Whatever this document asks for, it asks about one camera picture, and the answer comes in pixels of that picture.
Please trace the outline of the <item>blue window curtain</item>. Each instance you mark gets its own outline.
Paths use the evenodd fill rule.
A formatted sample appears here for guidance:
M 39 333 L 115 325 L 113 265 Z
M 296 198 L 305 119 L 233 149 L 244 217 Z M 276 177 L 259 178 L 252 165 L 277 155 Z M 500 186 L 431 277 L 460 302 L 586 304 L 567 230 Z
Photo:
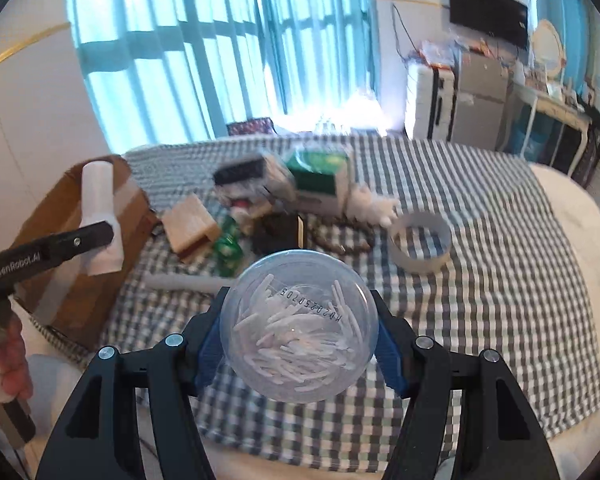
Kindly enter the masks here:
M 376 0 L 67 0 L 108 148 L 314 126 L 379 87 Z

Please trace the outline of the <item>black white plastic bag bundle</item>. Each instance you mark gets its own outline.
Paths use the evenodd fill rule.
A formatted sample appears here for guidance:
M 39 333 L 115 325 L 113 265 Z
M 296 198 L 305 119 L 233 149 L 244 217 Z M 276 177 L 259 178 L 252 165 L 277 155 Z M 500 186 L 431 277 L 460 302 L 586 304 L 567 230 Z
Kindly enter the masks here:
M 216 197 L 228 208 L 242 203 L 293 203 L 297 198 L 294 176 L 282 159 L 269 151 L 223 162 L 212 179 Z

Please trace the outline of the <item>oval vanity mirror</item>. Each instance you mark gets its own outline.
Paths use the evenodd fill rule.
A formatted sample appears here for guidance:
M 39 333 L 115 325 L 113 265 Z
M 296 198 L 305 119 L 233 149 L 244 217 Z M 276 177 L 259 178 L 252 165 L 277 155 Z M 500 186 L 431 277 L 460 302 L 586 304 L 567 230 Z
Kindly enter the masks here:
M 544 66 L 546 76 L 556 79 L 562 76 L 567 58 L 562 40 L 555 26 L 543 18 L 530 36 L 533 62 Z

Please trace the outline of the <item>small wooden box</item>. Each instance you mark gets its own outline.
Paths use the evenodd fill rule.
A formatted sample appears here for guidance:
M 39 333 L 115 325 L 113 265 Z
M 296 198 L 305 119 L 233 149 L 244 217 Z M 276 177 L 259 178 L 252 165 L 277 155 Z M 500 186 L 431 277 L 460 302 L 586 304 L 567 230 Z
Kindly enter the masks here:
M 192 261 L 212 246 L 222 233 L 219 223 L 195 194 L 167 210 L 161 221 L 172 252 L 181 262 Z

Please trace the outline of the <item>black square box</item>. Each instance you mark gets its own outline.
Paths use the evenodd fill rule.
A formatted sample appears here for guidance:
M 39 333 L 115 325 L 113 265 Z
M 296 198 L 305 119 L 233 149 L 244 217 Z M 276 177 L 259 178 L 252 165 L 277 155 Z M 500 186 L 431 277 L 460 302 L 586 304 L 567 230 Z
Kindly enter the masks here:
M 306 222 L 301 216 L 276 212 L 254 222 L 251 246 L 256 255 L 268 256 L 286 250 L 306 249 L 307 239 Z

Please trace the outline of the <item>green white carton box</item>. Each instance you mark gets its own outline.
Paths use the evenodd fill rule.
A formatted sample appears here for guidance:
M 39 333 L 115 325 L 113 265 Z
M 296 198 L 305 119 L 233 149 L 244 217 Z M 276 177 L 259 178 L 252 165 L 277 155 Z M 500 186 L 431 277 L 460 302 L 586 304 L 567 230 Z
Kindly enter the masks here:
M 294 177 L 298 211 L 332 218 L 343 215 L 354 177 L 350 145 L 298 144 L 283 161 Z

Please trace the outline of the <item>clear cotton swab container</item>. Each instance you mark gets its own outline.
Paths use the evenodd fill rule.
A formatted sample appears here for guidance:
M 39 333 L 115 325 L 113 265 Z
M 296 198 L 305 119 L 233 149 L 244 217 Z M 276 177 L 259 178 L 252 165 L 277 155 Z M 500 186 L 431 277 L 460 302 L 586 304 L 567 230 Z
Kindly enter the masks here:
M 223 300 L 225 361 L 261 396 L 313 403 L 353 386 L 375 352 L 372 293 L 344 262 L 312 250 L 267 256 Z

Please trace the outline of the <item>white suitcase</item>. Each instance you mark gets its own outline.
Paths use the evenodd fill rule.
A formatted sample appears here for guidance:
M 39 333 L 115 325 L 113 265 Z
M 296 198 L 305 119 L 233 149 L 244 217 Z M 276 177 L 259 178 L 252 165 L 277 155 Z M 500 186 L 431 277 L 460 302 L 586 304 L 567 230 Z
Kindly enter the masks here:
M 455 75 L 449 66 L 411 60 L 406 66 L 404 130 L 414 140 L 448 140 Z

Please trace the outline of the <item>white dressing table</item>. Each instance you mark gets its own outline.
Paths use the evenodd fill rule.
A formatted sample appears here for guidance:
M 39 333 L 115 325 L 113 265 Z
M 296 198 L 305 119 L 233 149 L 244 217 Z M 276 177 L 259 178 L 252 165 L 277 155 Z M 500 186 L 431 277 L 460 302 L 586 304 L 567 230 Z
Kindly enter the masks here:
M 554 143 L 552 154 L 550 154 L 550 166 L 554 166 L 562 141 L 565 139 L 565 131 L 570 128 L 578 134 L 577 147 L 570 162 L 568 162 L 566 170 L 566 176 L 572 178 L 588 145 L 588 138 L 590 137 L 588 130 L 590 130 L 592 124 L 591 117 L 585 112 L 580 112 L 580 110 L 552 98 L 546 92 L 541 92 L 525 84 L 511 82 L 507 90 L 501 124 L 501 139 L 498 140 L 499 151 L 505 151 L 509 147 L 510 139 L 515 132 L 516 122 L 518 122 L 521 113 L 526 108 L 528 108 L 529 114 L 521 127 L 521 146 L 518 151 L 514 151 L 514 154 L 520 158 L 526 157 L 533 131 L 539 132 L 539 129 L 535 127 L 535 123 L 539 117 L 542 117 L 547 122 L 550 120 L 552 125 L 559 126 L 558 137 Z

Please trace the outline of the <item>green snack packet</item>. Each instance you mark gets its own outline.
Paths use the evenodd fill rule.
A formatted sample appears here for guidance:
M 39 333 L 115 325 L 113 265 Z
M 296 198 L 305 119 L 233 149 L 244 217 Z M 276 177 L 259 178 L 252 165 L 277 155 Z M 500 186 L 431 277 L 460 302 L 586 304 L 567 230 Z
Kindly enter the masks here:
M 216 270 L 222 278 L 232 278 L 242 264 L 244 251 L 240 246 L 241 236 L 237 222 L 227 216 L 221 224 L 221 235 L 213 245 Z

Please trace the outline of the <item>black wall television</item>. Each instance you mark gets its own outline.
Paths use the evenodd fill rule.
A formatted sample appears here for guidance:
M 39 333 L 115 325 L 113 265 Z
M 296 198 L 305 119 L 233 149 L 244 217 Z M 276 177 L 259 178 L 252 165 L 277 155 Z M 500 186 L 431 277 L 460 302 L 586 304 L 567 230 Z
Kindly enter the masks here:
M 528 48 L 528 6 L 517 0 L 449 0 L 450 22 Z

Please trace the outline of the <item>checkered bed cloth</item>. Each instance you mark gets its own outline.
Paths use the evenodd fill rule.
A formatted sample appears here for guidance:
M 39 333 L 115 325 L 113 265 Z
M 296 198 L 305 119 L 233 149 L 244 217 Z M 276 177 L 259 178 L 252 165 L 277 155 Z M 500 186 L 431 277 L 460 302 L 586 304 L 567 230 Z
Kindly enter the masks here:
M 483 150 L 395 136 L 246 136 L 139 148 L 126 161 L 151 205 L 166 211 L 197 195 L 225 209 L 212 174 L 257 151 L 350 145 L 354 177 L 395 198 L 400 211 L 442 217 L 444 235 L 380 231 L 371 250 L 345 256 L 391 313 L 452 351 L 496 350 L 548 436 L 600 409 L 600 352 L 574 249 L 528 162 Z M 343 393 L 311 404 L 265 399 L 227 366 L 193 403 L 207 439 L 266 460 L 338 472 L 388 463 L 406 404 L 376 365 Z

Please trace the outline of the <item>patterned dark bag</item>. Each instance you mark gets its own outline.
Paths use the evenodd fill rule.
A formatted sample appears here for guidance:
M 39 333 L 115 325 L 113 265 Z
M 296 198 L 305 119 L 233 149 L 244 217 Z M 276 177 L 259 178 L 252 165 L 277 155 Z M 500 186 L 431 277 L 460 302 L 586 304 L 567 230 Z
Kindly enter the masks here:
M 251 118 L 244 122 L 231 122 L 226 125 L 226 128 L 229 136 L 276 135 L 274 122 L 269 117 Z

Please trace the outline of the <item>brown cardboard box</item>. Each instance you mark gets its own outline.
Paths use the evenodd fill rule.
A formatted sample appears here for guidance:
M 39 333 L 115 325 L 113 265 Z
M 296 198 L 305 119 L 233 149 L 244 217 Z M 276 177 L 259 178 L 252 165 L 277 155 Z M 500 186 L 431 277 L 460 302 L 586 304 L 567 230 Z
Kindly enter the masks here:
M 159 223 L 129 164 L 118 155 L 109 155 L 70 168 L 23 223 L 14 241 L 20 246 L 50 234 L 79 229 L 82 168 L 96 160 L 114 166 L 114 214 L 121 228 L 122 270 L 89 276 L 84 271 L 83 254 L 15 287 L 15 300 L 35 321 L 90 350 L 97 346 L 125 278 Z

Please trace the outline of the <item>grey mini fridge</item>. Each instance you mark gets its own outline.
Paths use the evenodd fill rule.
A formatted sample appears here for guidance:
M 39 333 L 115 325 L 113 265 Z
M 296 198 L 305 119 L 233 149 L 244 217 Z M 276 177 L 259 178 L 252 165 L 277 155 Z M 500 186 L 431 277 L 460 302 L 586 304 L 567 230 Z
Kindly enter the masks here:
M 508 75 L 494 58 L 457 49 L 451 141 L 495 151 L 507 94 Z

